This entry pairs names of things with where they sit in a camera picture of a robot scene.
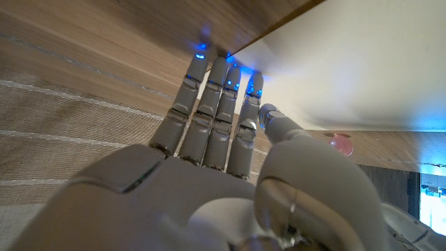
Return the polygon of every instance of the robotic hand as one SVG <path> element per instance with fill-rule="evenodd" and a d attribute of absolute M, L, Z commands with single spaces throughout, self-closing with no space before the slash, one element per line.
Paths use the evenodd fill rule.
<path fill-rule="evenodd" d="M 173 157 L 207 65 L 195 55 L 148 146 L 121 149 L 72 177 L 11 250 L 441 250 L 444 239 L 431 229 L 381 206 L 348 158 L 276 107 L 259 109 L 260 73 L 248 83 L 224 173 L 240 70 L 228 71 L 223 58 Z M 273 146 L 254 187 L 245 179 L 257 117 Z"/>

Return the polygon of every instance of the wood grain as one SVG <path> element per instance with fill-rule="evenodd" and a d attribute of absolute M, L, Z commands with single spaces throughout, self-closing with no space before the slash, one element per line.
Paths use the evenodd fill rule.
<path fill-rule="evenodd" d="M 296 9 L 286 0 L 0 3 L 2 33 L 169 96 L 199 43 L 210 45 L 212 62 Z"/>
<path fill-rule="evenodd" d="M 330 137 L 326 135 L 350 135 L 353 153 L 349 158 L 359 165 L 446 176 L 446 132 L 308 132 L 327 144 Z M 270 147 L 264 132 L 258 132 L 256 148 L 268 151 Z"/>
<path fill-rule="evenodd" d="M 0 38 L 0 65 L 163 116 L 173 102 L 5 38 Z"/>

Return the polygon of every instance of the small pink object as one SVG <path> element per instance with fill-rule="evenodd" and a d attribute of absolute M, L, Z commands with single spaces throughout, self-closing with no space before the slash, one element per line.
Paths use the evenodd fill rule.
<path fill-rule="evenodd" d="M 345 156 L 350 156 L 353 152 L 353 143 L 344 136 L 335 135 L 329 143 Z"/>

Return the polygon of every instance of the blue led light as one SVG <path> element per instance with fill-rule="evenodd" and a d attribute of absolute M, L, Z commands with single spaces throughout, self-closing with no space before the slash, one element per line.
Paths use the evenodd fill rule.
<path fill-rule="evenodd" d="M 241 73 L 245 73 L 245 74 L 249 74 L 249 75 L 253 75 L 254 74 L 254 70 L 252 70 L 251 68 L 246 67 L 246 66 L 241 66 L 240 67 L 240 72 Z"/>

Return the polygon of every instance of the wooden surface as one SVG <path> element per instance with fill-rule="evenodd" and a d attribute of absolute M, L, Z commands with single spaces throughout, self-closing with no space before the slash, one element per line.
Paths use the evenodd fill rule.
<path fill-rule="evenodd" d="M 353 153 L 349 157 L 359 165 L 446 176 L 446 132 L 318 131 L 309 134 L 324 142 L 334 133 L 350 135 Z M 256 147 L 269 151 L 271 144 L 263 132 Z"/>
<path fill-rule="evenodd" d="M 165 115 L 200 42 L 236 52 L 317 2 L 1 0 L 0 65 Z M 444 133 L 347 134 L 358 164 L 446 175 Z M 261 132 L 256 145 L 270 148 Z"/>
<path fill-rule="evenodd" d="M 3 0 L 0 31 L 173 97 L 199 43 L 212 62 L 297 9 L 287 0 Z"/>

